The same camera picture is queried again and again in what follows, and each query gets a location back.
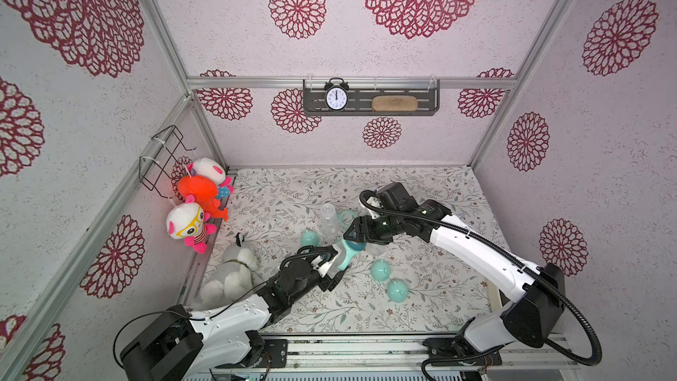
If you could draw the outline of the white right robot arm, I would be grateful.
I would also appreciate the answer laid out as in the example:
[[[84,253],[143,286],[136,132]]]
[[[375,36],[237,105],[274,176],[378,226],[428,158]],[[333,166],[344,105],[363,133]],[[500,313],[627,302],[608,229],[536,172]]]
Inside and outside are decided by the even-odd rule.
[[[554,264],[538,266],[488,240],[466,225],[447,206],[428,199],[418,203],[402,183],[359,195],[368,214],[354,218],[343,234],[350,245],[387,245],[395,236],[417,237],[446,250],[494,284],[507,298],[500,310],[469,319],[451,339],[429,346],[421,370],[455,363],[481,363],[505,346],[519,342],[533,349],[543,346],[585,366],[601,363],[603,349],[597,333],[581,310],[565,294],[563,271]],[[580,356],[550,340],[564,312],[583,328],[590,356]]]

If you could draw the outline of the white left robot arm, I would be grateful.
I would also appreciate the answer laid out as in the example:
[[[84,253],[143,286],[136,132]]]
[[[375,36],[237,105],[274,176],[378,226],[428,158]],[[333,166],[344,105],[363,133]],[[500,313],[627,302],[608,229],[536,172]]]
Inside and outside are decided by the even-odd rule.
[[[261,330],[287,316],[312,289],[335,289],[357,253],[346,241],[303,247],[234,303],[153,312],[153,322],[113,352],[116,364],[130,380],[182,380],[220,365],[251,367],[264,356]]]

